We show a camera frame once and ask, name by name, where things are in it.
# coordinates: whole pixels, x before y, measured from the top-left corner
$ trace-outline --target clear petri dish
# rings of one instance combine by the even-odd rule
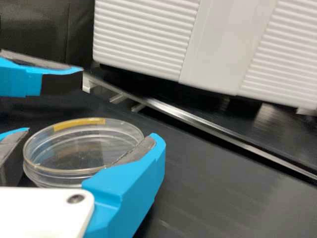
[[[81,187],[144,139],[125,121],[83,118],[60,122],[31,136],[23,147],[25,174],[40,187]]]

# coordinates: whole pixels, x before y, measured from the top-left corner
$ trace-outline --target yellow label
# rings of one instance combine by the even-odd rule
[[[63,130],[66,128],[70,128],[78,125],[105,125],[105,118],[82,118],[82,119],[74,119],[67,120],[60,123],[57,123],[53,126],[54,132]]]

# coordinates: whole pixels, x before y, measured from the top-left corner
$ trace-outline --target ribbed white cover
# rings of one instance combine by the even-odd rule
[[[94,60],[178,80],[200,0],[96,0]]]
[[[317,1],[277,2],[238,94],[316,108]]]

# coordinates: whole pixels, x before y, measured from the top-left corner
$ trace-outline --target black table surface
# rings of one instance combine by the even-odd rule
[[[317,120],[297,115],[295,108],[229,99],[227,95],[111,67],[96,67],[92,74],[137,97],[154,98],[210,121],[222,128],[218,132],[317,175]]]
[[[128,121],[166,143],[163,184],[135,237],[315,238],[317,189],[157,119],[126,111],[81,91],[67,96],[2,98],[0,133],[82,117]],[[26,178],[22,185],[32,185]]]

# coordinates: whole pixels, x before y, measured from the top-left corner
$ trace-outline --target screw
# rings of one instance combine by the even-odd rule
[[[75,194],[75,195],[72,195],[71,197],[69,197],[67,202],[71,203],[71,204],[74,204],[74,203],[79,203],[79,202],[81,202],[84,199],[85,199],[85,197],[83,195]]]

